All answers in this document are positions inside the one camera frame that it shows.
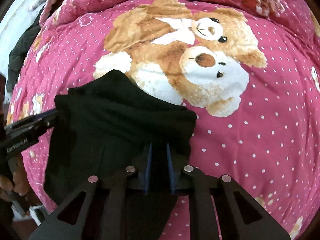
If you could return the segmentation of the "person's left hand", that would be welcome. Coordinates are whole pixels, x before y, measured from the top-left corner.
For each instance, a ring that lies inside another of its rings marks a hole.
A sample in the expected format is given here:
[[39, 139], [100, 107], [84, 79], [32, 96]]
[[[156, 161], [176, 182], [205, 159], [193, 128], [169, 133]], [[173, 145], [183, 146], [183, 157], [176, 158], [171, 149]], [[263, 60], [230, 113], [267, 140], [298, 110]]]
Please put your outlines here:
[[1, 175], [1, 199], [6, 202], [11, 202], [7, 192], [14, 191], [20, 196], [25, 196], [30, 191], [30, 185], [21, 155], [16, 158], [15, 164], [16, 171], [12, 175], [13, 181]]

